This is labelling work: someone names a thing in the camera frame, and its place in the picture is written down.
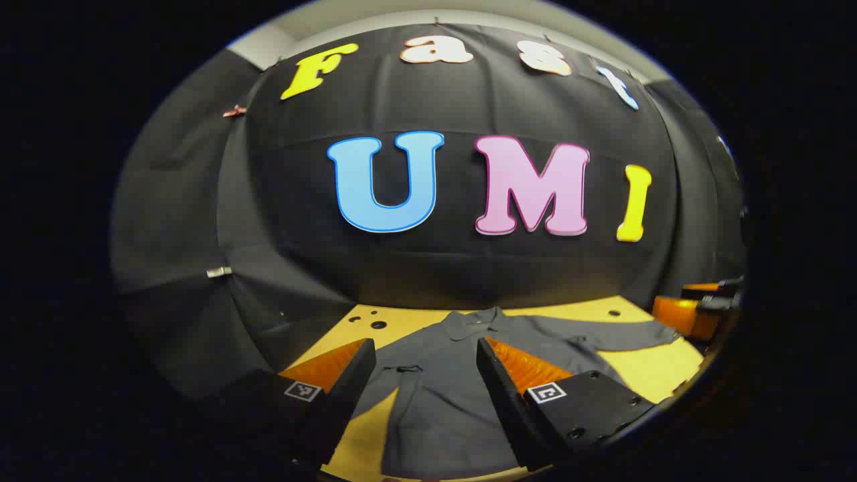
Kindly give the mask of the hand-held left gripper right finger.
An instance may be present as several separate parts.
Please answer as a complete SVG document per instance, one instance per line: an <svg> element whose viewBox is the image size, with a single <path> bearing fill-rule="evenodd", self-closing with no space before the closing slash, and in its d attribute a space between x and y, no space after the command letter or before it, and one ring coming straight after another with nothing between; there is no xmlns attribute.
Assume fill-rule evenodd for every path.
<svg viewBox="0 0 857 482"><path fill-rule="evenodd" d="M572 373L484 337L475 363L521 467L530 472L602 457L658 406L599 370Z"/></svg>

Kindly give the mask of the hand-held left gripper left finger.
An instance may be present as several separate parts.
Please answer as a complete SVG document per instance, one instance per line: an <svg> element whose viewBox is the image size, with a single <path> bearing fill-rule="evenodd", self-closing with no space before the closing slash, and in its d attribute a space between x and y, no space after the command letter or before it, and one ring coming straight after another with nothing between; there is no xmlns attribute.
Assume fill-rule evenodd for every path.
<svg viewBox="0 0 857 482"><path fill-rule="evenodd" d="M333 457L374 368L376 344L362 338L277 374L252 370L197 406L228 436L318 470Z"/></svg>

